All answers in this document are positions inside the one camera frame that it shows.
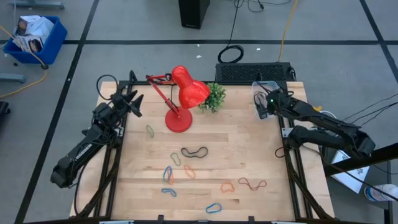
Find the wooden tabletop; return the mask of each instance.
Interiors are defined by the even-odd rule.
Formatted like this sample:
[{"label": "wooden tabletop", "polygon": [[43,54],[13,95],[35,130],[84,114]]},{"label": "wooden tabletop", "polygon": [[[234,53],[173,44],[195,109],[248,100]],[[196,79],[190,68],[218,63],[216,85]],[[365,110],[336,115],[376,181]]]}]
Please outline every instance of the wooden tabletop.
[{"label": "wooden tabletop", "polygon": [[[287,86],[294,91],[294,97],[307,100],[303,83],[288,82]],[[170,86],[159,88],[170,98]],[[282,146],[277,118],[260,121],[254,116],[251,86],[224,88],[225,103],[219,112],[202,113],[192,108],[191,128],[184,133],[173,133],[165,125],[169,108],[163,99],[151,86],[133,86],[133,90],[144,94],[142,117],[128,115],[112,219],[156,220],[158,215],[164,215],[165,220],[244,221],[248,216],[254,216],[256,221],[294,220],[285,159],[274,155]],[[102,84],[104,97],[114,92],[114,83]],[[173,101],[179,105],[176,86],[173,87]],[[155,132],[153,138],[146,131],[148,124]],[[311,126],[299,121],[296,124]],[[208,155],[201,159],[187,158],[180,152],[182,147],[196,151],[201,146],[208,148]],[[171,160],[173,152],[181,159],[181,166]],[[334,216],[319,155],[304,148],[301,155],[309,191],[325,211]],[[103,158],[104,149],[92,158],[83,173],[78,193],[79,210],[98,188]],[[192,167],[195,179],[185,173],[184,165]],[[172,185],[162,181],[167,166],[172,167]],[[267,186],[252,191],[247,185],[238,183],[241,177],[254,186],[266,180]],[[222,193],[220,187],[224,182],[231,182],[234,192]],[[162,193],[162,188],[173,188],[177,196]],[[301,195],[298,189],[304,217]],[[104,194],[102,214],[107,199],[108,192]],[[220,203],[223,210],[207,214],[205,208],[212,203]]]}]

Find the red desk lamp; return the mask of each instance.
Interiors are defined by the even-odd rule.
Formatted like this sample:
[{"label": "red desk lamp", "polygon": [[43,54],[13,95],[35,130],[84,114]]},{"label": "red desk lamp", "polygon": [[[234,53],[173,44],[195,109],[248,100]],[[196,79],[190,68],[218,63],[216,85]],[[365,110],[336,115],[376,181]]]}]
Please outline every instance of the red desk lamp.
[{"label": "red desk lamp", "polygon": [[[192,124],[192,114],[188,109],[206,100],[210,94],[209,87],[201,81],[193,80],[188,70],[182,65],[175,67],[171,74],[147,75],[146,78],[170,108],[165,118],[166,126],[177,133],[186,131]],[[180,87],[178,98],[181,106],[175,105],[173,101],[166,98],[157,87],[157,85],[175,83]]]}]

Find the lamp shade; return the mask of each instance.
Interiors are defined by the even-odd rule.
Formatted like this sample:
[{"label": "lamp shade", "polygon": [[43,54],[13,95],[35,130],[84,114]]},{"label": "lamp shade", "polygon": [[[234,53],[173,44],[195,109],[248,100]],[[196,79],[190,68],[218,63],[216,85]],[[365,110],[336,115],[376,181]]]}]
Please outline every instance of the lamp shade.
[{"label": "lamp shade", "polygon": [[188,70],[179,65],[172,70],[172,78],[180,87],[178,98],[182,108],[193,108],[210,95],[210,88],[201,81],[193,80]]}]

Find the potted plant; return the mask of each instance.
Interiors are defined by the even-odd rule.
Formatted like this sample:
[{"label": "potted plant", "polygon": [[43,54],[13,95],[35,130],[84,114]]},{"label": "potted plant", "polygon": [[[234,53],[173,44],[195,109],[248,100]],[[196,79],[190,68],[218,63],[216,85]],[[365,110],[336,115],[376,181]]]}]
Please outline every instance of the potted plant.
[{"label": "potted plant", "polygon": [[199,104],[198,107],[201,109],[202,113],[208,109],[211,109],[211,112],[215,113],[217,109],[221,107],[221,104],[224,103],[225,89],[222,85],[217,83],[209,83],[207,85],[210,88],[210,95],[203,103]]}]

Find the plastic container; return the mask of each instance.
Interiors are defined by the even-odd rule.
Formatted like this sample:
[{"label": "plastic container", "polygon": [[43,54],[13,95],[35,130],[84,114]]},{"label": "plastic container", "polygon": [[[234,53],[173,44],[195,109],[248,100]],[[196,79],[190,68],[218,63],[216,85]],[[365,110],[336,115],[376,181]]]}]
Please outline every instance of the plastic container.
[{"label": "plastic container", "polygon": [[[36,53],[36,56],[38,56],[44,64],[51,65],[57,58],[58,52],[68,32],[61,24],[58,16],[46,16],[46,18],[54,23],[54,27],[45,41],[43,49],[39,53]],[[40,63],[29,52],[23,52],[22,49],[12,43],[12,38],[10,38],[7,45],[4,46],[3,52],[12,55],[20,63]]]},{"label": "plastic container", "polygon": [[269,114],[269,113],[264,114],[262,112],[259,112],[259,110],[261,111],[261,109],[258,110],[258,108],[257,108],[258,103],[261,103],[265,107],[265,109],[267,108],[267,100],[265,98],[267,93],[263,88],[261,88],[261,86],[259,84],[261,84],[264,88],[267,88],[270,91],[279,89],[279,85],[275,81],[257,81],[257,82],[253,82],[251,85],[254,115],[259,120],[267,120],[269,118],[273,118],[275,115]]},{"label": "plastic container", "polygon": [[[394,197],[398,197],[398,187],[395,186],[394,184],[382,184],[374,187]],[[394,199],[370,187],[365,187],[363,192],[365,193],[365,197],[371,200],[372,202],[394,201]]]}]

